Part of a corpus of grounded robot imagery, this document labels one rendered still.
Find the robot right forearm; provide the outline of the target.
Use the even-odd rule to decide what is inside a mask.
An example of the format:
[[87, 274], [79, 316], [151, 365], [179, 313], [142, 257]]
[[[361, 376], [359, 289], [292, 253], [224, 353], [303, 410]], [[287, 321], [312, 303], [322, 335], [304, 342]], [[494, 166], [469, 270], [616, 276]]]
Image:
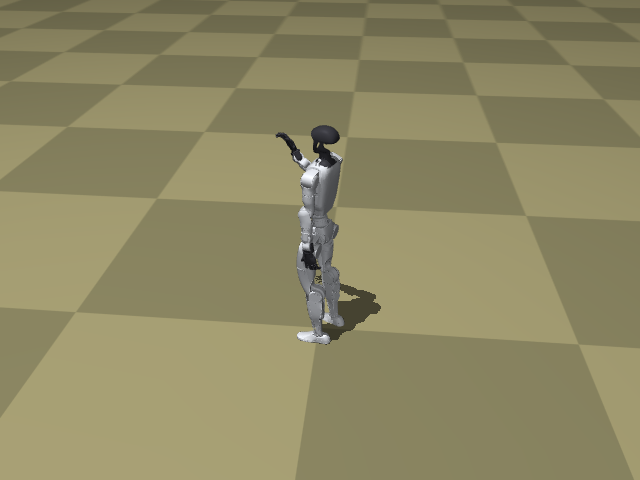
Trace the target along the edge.
[[[300, 153], [301, 153], [301, 152], [300, 152]], [[300, 160], [300, 161], [298, 161], [294, 155], [292, 156], [292, 159], [293, 159], [293, 161], [294, 161], [294, 162], [296, 162], [296, 163], [297, 163], [297, 164], [298, 164], [298, 165], [299, 165], [299, 166], [300, 166], [304, 171], [306, 171], [306, 169], [307, 169], [307, 168], [308, 168], [308, 166], [311, 164], [311, 162], [310, 162], [307, 158], [304, 158], [304, 156], [303, 156], [303, 154], [302, 154], [302, 153], [301, 153], [301, 155], [302, 155], [302, 160]]]

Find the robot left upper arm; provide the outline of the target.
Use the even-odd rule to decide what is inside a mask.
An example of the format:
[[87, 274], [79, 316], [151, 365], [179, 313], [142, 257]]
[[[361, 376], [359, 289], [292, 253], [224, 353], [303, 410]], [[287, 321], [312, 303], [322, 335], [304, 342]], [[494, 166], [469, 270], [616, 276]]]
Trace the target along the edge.
[[[314, 215], [315, 206], [315, 190], [319, 183], [319, 171], [309, 169], [301, 176], [300, 185], [302, 188], [302, 201], [304, 206], [299, 210], [305, 210], [309, 213], [310, 218]], [[298, 212], [298, 214], [299, 214]], [[299, 218], [299, 217], [298, 217]]]

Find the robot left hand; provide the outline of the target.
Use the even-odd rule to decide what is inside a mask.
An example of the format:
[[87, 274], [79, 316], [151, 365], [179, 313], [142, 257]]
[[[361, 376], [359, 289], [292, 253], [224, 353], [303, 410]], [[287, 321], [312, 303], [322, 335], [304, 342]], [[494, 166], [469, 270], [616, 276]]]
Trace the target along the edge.
[[306, 268], [309, 267], [310, 270], [320, 270], [321, 267], [318, 267], [318, 265], [316, 263], [316, 258], [313, 255], [313, 252], [314, 252], [314, 246], [313, 246], [313, 243], [311, 243], [310, 244], [310, 251], [304, 251], [303, 250], [304, 254], [303, 254], [303, 257], [301, 259], [301, 262], [304, 262], [305, 263], [305, 267]]

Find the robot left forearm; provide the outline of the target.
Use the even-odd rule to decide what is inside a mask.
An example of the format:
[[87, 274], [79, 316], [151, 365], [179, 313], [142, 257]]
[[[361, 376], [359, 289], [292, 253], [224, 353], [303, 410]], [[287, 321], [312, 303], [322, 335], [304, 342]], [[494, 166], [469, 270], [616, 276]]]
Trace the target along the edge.
[[304, 251], [310, 251], [310, 244], [313, 243], [312, 228], [314, 223], [311, 221], [309, 213], [305, 210], [300, 211], [298, 217], [301, 226], [302, 249]]

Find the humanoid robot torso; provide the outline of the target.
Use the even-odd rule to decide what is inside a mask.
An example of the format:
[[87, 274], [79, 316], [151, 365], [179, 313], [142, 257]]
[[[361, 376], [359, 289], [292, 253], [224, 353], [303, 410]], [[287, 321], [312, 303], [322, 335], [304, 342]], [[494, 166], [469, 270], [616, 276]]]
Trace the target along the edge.
[[[332, 154], [332, 152], [330, 152]], [[340, 161], [336, 156], [331, 155], [337, 161], [332, 167], [324, 167], [319, 165], [322, 159], [315, 159], [306, 169], [315, 169], [319, 171], [319, 183], [315, 190], [315, 206], [312, 221], [314, 226], [312, 231], [314, 235], [320, 236], [321, 245], [328, 243], [333, 236], [333, 222], [328, 219], [327, 214], [333, 207], [340, 176]], [[306, 172], [305, 171], [305, 172]]]

